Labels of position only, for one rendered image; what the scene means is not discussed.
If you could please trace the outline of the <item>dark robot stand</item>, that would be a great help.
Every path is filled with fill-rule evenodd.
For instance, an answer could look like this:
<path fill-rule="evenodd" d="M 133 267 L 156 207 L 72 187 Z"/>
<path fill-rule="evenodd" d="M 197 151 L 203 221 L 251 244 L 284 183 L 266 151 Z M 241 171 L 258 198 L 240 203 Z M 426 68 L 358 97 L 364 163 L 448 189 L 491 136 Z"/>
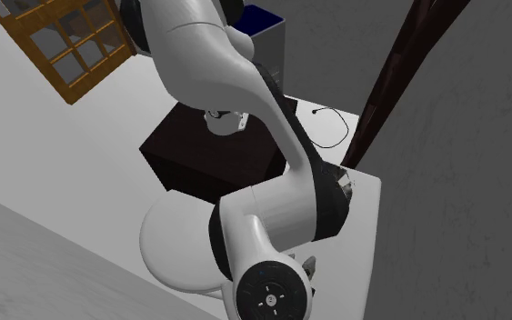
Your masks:
<path fill-rule="evenodd" d="M 213 204 L 285 172 L 286 159 L 259 119 L 249 116 L 243 131 L 219 136 L 204 115 L 177 103 L 139 147 L 167 191 Z"/>

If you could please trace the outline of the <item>dark grey mottled object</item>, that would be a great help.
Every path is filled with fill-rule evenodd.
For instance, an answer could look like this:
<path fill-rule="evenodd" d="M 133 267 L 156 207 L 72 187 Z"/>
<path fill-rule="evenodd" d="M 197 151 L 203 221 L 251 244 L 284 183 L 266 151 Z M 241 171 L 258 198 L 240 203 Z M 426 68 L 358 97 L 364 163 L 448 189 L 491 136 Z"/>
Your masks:
<path fill-rule="evenodd" d="M 350 201 L 353 195 L 353 181 L 351 180 L 348 171 L 343 166 L 336 166 L 334 176 L 340 189 L 343 191 L 345 198 Z"/>

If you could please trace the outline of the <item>grey bin with blue top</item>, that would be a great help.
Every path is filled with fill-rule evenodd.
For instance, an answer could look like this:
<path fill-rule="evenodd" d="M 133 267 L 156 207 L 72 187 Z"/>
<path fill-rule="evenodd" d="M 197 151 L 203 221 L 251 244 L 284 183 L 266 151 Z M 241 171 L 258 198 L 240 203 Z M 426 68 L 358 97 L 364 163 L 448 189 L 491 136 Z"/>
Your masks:
<path fill-rule="evenodd" d="M 257 5 L 246 5 L 234 28 L 251 37 L 255 46 L 254 60 L 267 69 L 283 91 L 286 20 Z"/>

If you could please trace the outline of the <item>wooden framed window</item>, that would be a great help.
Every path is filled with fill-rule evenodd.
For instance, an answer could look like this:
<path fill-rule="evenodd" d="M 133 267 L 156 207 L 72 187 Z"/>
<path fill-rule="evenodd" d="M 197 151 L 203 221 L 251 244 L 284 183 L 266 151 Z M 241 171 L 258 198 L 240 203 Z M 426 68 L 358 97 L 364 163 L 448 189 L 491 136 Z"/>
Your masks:
<path fill-rule="evenodd" d="M 70 105 L 136 54 L 115 0 L 0 0 L 0 25 Z"/>

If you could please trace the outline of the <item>dark brown door frame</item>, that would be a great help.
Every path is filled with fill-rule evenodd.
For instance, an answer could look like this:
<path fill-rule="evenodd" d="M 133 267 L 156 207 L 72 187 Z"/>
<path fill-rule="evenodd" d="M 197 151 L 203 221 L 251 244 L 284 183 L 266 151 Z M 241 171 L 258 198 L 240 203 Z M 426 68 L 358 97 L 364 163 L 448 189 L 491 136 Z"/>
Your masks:
<path fill-rule="evenodd" d="M 470 1 L 413 1 L 366 100 L 343 166 L 356 168 L 428 53 Z"/>

